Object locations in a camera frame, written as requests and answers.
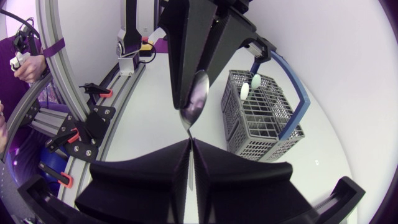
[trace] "metal spoon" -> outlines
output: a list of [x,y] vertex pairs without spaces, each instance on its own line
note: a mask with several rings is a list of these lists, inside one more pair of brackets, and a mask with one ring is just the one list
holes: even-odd
[[190,128],[199,118],[205,107],[207,95],[209,93],[210,81],[207,73],[203,70],[197,71],[192,84],[192,91],[189,96],[189,103],[186,108],[180,109],[180,118],[183,127],[187,130],[191,141],[191,152],[189,158],[190,172],[188,176],[188,185],[193,190],[193,138]]

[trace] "black cable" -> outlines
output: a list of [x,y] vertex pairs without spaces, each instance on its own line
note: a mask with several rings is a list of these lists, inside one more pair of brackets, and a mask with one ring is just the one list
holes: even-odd
[[[27,21],[32,21],[32,26],[34,26],[35,22],[34,22],[33,17],[28,18],[28,19],[26,20],[26,22],[27,22]],[[22,24],[22,25],[18,28],[18,31],[15,33],[15,35],[18,35],[18,34],[19,34],[19,31],[21,31],[21,28],[22,28],[23,25],[25,25],[25,24]]]
[[11,17],[11,18],[13,18],[13,19],[25,24],[25,26],[29,27],[29,29],[32,30],[33,33],[36,35],[36,37],[40,39],[39,32],[37,32],[37,30],[34,27],[32,27],[32,25],[30,25],[27,21],[25,21],[25,20],[21,19],[20,17],[14,15],[13,13],[7,12],[7,11],[5,11],[3,9],[0,9],[0,13],[4,14],[6,16],[9,16],[9,17]]
[[150,43],[148,43],[148,42],[146,42],[146,41],[142,41],[142,43],[143,43],[143,44],[149,44],[149,45],[151,45],[152,48],[154,49],[155,55],[154,55],[154,57],[153,57],[149,62],[139,61],[139,63],[151,63],[151,62],[152,62],[153,60],[155,60],[155,58],[156,58],[156,48],[155,48],[155,46],[154,46],[153,44],[150,44]]

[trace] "spoon bowl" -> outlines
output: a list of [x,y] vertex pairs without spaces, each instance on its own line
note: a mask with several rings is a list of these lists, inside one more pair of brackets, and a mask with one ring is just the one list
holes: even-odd
[[184,109],[180,109],[182,125],[188,131],[188,134],[189,129],[198,120],[205,107],[209,88],[210,81],[207,73],[204,70],[197,71],[193,80],[188,105]]

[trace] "hand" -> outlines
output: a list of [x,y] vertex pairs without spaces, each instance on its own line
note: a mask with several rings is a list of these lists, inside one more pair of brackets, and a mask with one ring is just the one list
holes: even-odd
[[14,73],[14,76],[27,83],[33,83],[40,78],[45,68],[46,64],[43,55],[30,56]]
[[0,153],[4,152],[7,145],[8,131],[6,118],[3,116],[4,105],[0,101]]

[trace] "purple strap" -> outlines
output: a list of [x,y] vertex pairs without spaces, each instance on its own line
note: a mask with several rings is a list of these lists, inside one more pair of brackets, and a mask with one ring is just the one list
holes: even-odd
[[53,46],[44,49],[43,55],[45,58],[52,57],[65,47],[65,40],[62,38],[57,41]]

